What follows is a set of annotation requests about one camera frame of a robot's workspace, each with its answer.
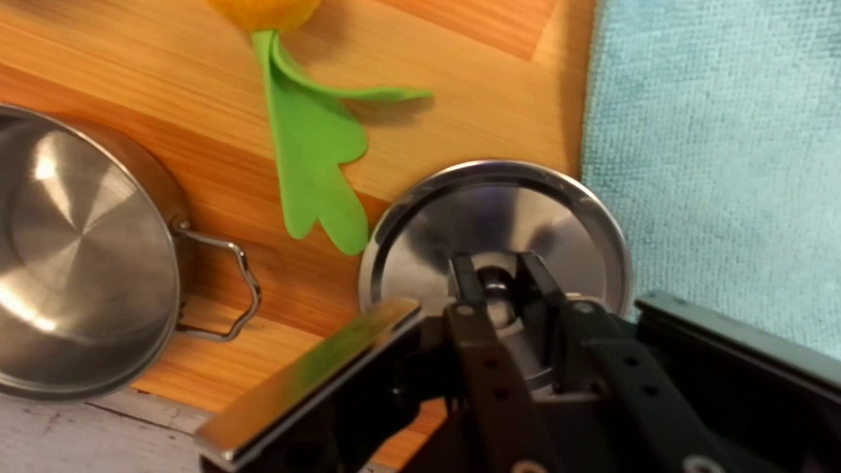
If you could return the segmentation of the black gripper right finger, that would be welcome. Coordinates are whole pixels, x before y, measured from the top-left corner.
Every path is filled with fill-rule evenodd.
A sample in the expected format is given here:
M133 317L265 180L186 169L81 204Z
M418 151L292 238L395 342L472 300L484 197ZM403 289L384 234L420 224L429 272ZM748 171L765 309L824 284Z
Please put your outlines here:
M598 301L570 300L543 261L518 257L529 314L542 314L538 358L568 395L598 395L614 405L643 458L659 473L784 473L761 455L711 434L652 353Z

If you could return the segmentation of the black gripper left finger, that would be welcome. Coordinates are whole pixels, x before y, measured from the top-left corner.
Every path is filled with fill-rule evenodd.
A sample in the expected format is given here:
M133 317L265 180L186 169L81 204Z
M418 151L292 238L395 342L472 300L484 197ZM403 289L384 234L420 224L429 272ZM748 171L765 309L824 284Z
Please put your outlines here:
M443 309L462 383L471 435L488 473L559 473L530 392L487 314L480 279L467 255L450 261L457 300Z

